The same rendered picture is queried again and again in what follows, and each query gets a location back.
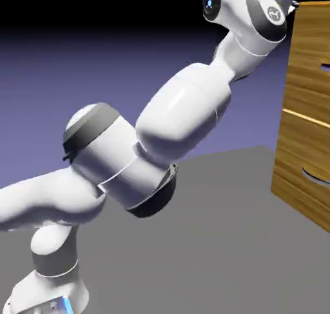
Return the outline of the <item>wood drawer front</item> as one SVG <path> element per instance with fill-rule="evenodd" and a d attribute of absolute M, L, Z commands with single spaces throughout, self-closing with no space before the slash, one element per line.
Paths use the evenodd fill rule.
<path fill-rule="evenodd" d="M 295 12 L 283 108 L 330 125 L 330 1 L 300 3 Z"/>
<path fill-rule="evenodd" d="M 302 173 L 330 181 L 330 125 L 282 110 L 271 191 L 330 233 L 330 187 Z"/>

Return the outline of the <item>light wood cabinet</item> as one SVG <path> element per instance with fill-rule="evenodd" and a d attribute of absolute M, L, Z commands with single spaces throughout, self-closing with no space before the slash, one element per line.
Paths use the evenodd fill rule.
<path fill-rule="evenodd" d="M 295 12 L 271 191 L 330 233 L 330 1 Z"/>

